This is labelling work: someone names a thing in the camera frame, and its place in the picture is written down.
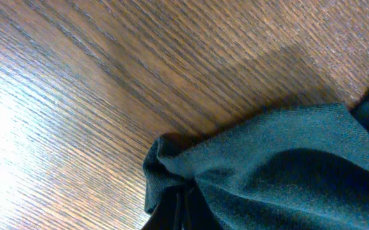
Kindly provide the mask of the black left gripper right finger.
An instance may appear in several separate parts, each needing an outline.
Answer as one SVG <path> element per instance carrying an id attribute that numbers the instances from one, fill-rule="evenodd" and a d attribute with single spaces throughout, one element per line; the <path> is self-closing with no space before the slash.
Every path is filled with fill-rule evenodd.
<path id="1" fill-rule="evenodd" d="M 183 191 L 183 222 L 184 230 L 222 230 L 223 228 L 209 208 L 203 194 L 195 185 L 185 187 Z"/>

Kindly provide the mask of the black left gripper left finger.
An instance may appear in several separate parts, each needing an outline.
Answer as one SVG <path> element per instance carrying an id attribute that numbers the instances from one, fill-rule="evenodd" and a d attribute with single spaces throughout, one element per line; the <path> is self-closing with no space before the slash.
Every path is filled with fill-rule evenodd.
<path id="1" fill-rule="evenodd" d="M 169 189 L 163 193 L 150 219 L 142 230 L 179 230 L 180 229 L 180 191 Z"/>

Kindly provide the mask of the dark green Nike t-shirt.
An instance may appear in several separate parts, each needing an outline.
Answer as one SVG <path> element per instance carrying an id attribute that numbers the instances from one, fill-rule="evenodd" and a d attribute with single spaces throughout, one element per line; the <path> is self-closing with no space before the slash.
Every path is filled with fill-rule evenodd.
<path id="1" fill-rule="evenodd" d="M 189 149 L 167 137 L 143 170 L 151 216 L 169 189 L 197 186 L 223 229 L 369 229 L 369 95 L 262 114 Z"/>

